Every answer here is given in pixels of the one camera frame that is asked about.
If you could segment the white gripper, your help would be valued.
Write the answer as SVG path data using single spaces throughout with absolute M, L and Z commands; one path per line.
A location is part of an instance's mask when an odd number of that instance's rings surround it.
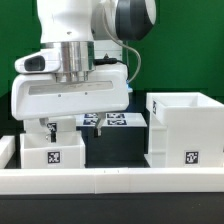
M 42 50 L 18 59 L 13 81 L 11 112 L 17 120 L 40 119 L 50 142 L 56 141 L 57 124 L 48 118 L 84 113 L 121 111 L 129 105 L 127 67 L 121 63 L 99 65 L 78 82 L 58 82 L 61 68 L 56 50 Z M 106 113 L 98 113 L 94 136 L 101 136 Z

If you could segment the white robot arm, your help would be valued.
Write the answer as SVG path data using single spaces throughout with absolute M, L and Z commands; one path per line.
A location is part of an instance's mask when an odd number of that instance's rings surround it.
M 127 108 L 126 67 L 95 57 L 96 40 L 122 46 L 143 39 L 156 21 L 155 0 L 36 0 L 42 28 L 41 49 L 15 61 L 18 76 L 12 85 L 12 115 L 37 119 L 51 142 L 59 127 L 51 120 Z

